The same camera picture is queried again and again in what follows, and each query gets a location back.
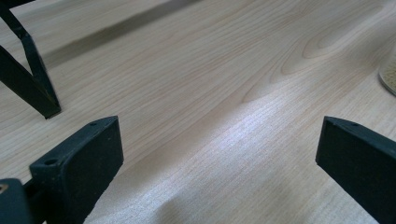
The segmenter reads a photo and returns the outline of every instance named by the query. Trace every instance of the wood grain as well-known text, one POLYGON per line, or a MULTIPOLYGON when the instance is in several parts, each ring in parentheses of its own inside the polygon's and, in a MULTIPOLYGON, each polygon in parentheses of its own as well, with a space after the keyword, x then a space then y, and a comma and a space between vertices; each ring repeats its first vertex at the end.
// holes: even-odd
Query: wood grain
MULTIPOLYGON (((120 117, 125 155, 86 223, 375 223, 315 164, 325 115, 396 139, 377 68, 381 0, 37 0, 13 9, 63 107, 44 120, 0 83, 0 178, 85 123, 120 117)), ((24 66, 1 21, 0 44, 24 66)))

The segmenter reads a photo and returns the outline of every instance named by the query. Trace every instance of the screw hole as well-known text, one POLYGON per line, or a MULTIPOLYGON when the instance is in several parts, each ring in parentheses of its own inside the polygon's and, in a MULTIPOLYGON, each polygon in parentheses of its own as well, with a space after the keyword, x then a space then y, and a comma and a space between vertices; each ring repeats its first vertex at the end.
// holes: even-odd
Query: screw hole
POLYGON ((7 184, 0 184, 0 194, 4 193, 8 189, 7 184))
POLYGON ((46 165, 53 165, 53 164, 55 164, 57 161, 58 161, 58 160, 56 160, 56 159, 50 159, 50 160, 45 161, 44 164, 46 164, 46 165))

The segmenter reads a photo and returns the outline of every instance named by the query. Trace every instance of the light wood surface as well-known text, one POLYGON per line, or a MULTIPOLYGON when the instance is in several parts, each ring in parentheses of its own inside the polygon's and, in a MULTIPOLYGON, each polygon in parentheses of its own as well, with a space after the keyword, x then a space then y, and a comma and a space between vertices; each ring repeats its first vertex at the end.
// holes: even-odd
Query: light wood surface
POLYGON ((395 1, 38 0, 12 11, 63 112, 44 120, 0 83, 0 178, 27 181, 67 136, 118 115, 125 162, 86 223, 375 223, 315 156, 325 115, 396 139, 396 98, 377 78, 396 43, 395 1))

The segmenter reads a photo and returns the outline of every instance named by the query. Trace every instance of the wooden table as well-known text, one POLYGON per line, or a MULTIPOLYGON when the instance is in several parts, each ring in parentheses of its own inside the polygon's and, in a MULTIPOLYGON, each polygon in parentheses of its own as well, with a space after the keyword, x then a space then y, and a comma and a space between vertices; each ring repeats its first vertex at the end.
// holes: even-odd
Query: wooden table
POLYGON ((0 83, 0 178, 26 182, 67 136, 118 115, 125 162, 86 223, 375 223, 315 156, 325 115, 396 139, 396 98, 377 79, 396 43, 395 1, 38 0, 12 11, 63 113, 44 120, 0 83))

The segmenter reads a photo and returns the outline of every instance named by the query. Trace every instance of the wooden tabletop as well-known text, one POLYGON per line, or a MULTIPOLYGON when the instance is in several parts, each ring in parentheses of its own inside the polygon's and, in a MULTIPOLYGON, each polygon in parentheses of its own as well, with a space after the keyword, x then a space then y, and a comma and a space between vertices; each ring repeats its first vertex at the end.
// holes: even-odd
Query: wooden tabletop
MULTIPOLYGON (((0 83, 0 178, 120 118, 125 162, 86 223, 375 223, 315 163, 324 116, 396 139, 377 69, 391 0, 37 0, 12 9, 63 112, 0 83)), ((0 45, 24 66, 0 21, 0 45)))

